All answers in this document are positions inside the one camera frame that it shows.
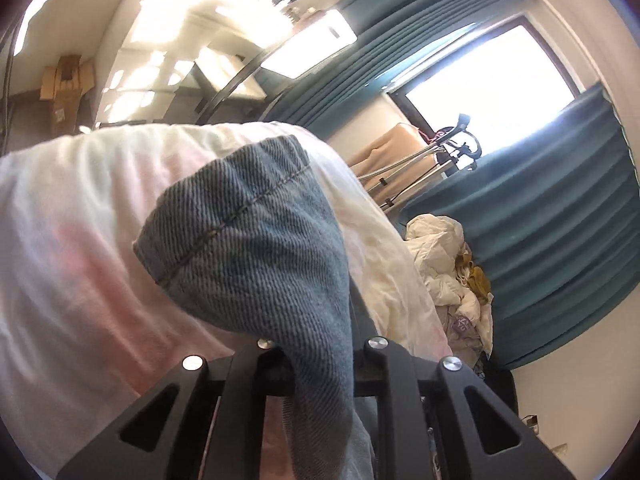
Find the beige draped cloth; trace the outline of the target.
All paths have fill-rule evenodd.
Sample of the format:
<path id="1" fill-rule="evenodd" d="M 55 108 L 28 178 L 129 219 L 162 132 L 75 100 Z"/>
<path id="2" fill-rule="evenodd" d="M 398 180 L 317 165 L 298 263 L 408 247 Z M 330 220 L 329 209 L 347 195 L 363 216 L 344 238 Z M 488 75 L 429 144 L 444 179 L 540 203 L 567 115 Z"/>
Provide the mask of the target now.
<path id="1" fill-rule="evenodd" d="M 438 164 L 438 158 L 442 157 L 442 152 L 424 156 L 420 162 L 416 162 L 407 170 L 402 170 L 395 180 L 379 188 L 374 188 L 374 186 L 380 182 L 380 179 L 388 181 L 388 177 L 399 167 L 369 179 L 363 179 L 363 176 L 390 166 L 394 162 L 399 162 L 401 159 L 416 154 L 416 152 L 426 147 L 427 144 L 416 127 L 400 122 L 388 130 L 384 136 L 380 136 L 358 154 L 352 156 L 352 159 L 347 162 L 347 166 L 356 174 L 361 185 L 370 194 L 375 203 L 381 205 L 386 198 L 394 197 L 404 188 L 413 184 L 414 180 L 418 180 L 427 171 L 434 169 Z"/>

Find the cream puffer jacket pile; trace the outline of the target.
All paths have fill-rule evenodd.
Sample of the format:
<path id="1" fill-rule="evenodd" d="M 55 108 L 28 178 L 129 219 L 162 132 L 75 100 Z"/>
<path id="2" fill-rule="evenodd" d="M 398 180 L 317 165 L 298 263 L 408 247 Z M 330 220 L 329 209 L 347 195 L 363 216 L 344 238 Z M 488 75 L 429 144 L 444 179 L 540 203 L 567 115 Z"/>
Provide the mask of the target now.
<path id="1" fill-rule="evenodd" d="M 434 301 L 454 355 L 469 367 L 474 367 L 482 352 L 491 356 L 494 298 L 490 304 L 481 304 L 474 292 L 457 280 L 457 254 L 468 245 L 462 224 L 446 216 L 420 214 L 408 222 L 405 244 Z"/>

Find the cardboard box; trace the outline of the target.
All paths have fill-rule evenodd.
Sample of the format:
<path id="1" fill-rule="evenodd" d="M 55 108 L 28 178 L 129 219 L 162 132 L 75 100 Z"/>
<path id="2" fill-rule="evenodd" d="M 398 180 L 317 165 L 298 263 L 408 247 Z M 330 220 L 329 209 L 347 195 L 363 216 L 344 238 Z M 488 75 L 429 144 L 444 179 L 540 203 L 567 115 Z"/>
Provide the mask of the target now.
<path id="1" fill-rule="evenodd" d="M 77 54 L 63 55 L 42 76 L 39 99 L 51 103 L 52 138 L 75 133 L 82 97 L 94 88 L 93 59 L 81 61 Z"/>

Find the blue denim jeans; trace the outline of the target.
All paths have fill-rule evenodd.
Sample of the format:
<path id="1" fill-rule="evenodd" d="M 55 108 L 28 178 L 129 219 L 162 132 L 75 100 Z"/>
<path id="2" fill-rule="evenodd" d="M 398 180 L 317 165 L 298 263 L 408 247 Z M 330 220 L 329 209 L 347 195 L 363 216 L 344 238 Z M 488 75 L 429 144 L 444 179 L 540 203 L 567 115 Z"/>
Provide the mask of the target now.
<path id="1" fill-rule="evenodd" d="M 297 478 L 372 477 L 354 405 L 343 237 L 294 136 L 245 145 L 171 185 L 134 253 L 186 313 L 283 350 L 295 379 L 283 414 Z"/>

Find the teal curtain right panel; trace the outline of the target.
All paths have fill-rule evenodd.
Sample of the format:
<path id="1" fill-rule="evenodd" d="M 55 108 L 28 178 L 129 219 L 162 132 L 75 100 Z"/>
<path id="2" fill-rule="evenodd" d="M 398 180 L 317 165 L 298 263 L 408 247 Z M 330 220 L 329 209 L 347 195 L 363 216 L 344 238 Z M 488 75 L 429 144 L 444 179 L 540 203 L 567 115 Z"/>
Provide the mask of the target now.
<path id="1" fill-rule="evenodd" d="M 498 367 L 514 370 L 572 341 L 639 281 L 639 185 L 600 84 L 525 140 L 416 196 L 399 216 L 460 222 L 491 282 Z"/>

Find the metal tripod stand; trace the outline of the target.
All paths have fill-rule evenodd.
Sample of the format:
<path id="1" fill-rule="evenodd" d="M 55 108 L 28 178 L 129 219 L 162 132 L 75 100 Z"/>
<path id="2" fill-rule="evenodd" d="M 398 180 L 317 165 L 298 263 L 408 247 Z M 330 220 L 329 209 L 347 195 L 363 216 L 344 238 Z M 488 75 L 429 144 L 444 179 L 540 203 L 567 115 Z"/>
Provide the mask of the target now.
<path id="1" fill-rule="evenodd" d="M 389 214 L 412 196 L 458 170 L 460 159 L 472 164 L 482 147 L 468 127 L 471 118 L 461 114 L 457 125 L 427 136 L 419 128 L 400 122 L 374 140 L 348 163 L 375 203 Z"/>

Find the white chair with metal frame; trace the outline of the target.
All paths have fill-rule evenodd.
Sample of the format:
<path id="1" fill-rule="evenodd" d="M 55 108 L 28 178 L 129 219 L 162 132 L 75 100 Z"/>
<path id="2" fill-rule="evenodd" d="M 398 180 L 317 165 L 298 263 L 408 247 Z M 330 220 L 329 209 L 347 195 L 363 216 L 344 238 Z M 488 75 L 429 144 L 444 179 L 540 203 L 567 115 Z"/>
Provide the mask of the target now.
<path id="1" fill-rule="evenodd" d="M 334 58 L 356 40 L 357 35 L 339 10 L 322 10 L 299 21 L 285 40 L 257 53 L 220 90 L 204 82 L 204 73 L 195 64 L 194 74 L 202 77 L 198 85 L 204 94 L 196 107 L 200 112 L 195 123 L 199 126 L 207 124 L 217 108 L 260 68 L 294 81 Z"/>

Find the white desk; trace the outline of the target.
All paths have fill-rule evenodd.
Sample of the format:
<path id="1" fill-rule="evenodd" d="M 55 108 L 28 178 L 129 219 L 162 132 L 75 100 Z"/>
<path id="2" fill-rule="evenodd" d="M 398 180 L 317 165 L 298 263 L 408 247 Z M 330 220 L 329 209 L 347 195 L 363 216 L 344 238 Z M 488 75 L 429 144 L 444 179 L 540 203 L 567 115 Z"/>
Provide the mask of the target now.
<path id="1" fill-rule="evenodd" d="M 181 88 L 198 88 L 198 68 L 219 91 L 294 25 L 265 0 L 122 0 L 94 57 L 94 121 L 162 119 Z"/>

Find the teal curtain left panel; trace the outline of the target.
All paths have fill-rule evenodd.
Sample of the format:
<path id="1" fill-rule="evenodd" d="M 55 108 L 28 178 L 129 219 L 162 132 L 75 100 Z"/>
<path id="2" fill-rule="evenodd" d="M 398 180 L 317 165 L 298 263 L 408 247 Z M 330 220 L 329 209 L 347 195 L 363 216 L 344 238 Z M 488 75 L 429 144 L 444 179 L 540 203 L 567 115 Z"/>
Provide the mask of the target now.
<path id="1" fill-rule="evenodd" d="M 286 89 L 264 118 L 329 139 L 423 49 L 450 32 L 489 20 L 492 12 L 514 1 L 342 0 L 338 8 L 356 41 Z"/>

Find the window with dark frame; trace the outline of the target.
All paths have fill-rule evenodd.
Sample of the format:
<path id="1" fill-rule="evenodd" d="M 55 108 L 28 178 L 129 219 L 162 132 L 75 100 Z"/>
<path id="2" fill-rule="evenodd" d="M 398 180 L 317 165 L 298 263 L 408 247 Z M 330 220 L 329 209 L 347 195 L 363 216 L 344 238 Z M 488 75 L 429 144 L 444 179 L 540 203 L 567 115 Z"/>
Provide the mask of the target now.
<path id="1" fill-rule="evenodd" d="M 424 133 L 469 116 L 468 138 L 489 155 L 548 125 L 579 93 L 548 41 L 520 15 L 418 68 L 390 98 Z"/>

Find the teal curtain panel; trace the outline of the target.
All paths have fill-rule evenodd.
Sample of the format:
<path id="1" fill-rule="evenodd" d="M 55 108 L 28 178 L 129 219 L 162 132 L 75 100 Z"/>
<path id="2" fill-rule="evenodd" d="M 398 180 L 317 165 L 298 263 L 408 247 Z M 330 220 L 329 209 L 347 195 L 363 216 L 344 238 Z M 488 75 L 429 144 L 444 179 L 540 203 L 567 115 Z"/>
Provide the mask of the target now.
<path id="1" fill-rule="evenodd" d="M 342 0 L 338 8 L 356 41 L 286 89 L 264 118 L 329 139 L 423 49 L 450 32 L 489 20 L 492 12 L 514 1 Z"/>
<path id="2" fill-rule="evenodd" d="M 639 281 L 639 185 L 600 84 L 525 140 L 416 196 L 399 216 L 460 222 L 491 282 L 498 367 L 514 370 L 572 341 Z"/>

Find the wall socket with charger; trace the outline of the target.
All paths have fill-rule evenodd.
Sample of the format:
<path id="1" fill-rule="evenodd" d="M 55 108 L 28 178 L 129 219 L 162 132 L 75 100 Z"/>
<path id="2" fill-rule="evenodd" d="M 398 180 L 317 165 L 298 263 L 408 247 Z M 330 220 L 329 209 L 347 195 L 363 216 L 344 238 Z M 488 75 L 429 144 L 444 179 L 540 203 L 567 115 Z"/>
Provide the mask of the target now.
<path id="1" fill-rule="evenodd" d="M 522 418 L 523 424 L 533 431 L 536 436 L 539 434 L 538 416 L 535 414 L 526 415 Z"/>

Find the mustard yellow garment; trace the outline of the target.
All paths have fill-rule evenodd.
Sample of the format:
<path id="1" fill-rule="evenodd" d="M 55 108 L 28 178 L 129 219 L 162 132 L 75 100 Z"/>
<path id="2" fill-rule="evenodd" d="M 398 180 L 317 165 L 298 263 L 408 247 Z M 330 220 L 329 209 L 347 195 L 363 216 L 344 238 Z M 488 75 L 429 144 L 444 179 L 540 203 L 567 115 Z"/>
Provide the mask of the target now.
<path id="1" fill-rule="evenodd" d="M 484 270 L 474 263 L 473 254 L 467 244 L 464 244 L 461 252 L 457 254 L 454 265 L 456 266 L 457 280 L 472 290 L 481 304 L 490 304 L 494 298 L 491 282 Z"/>

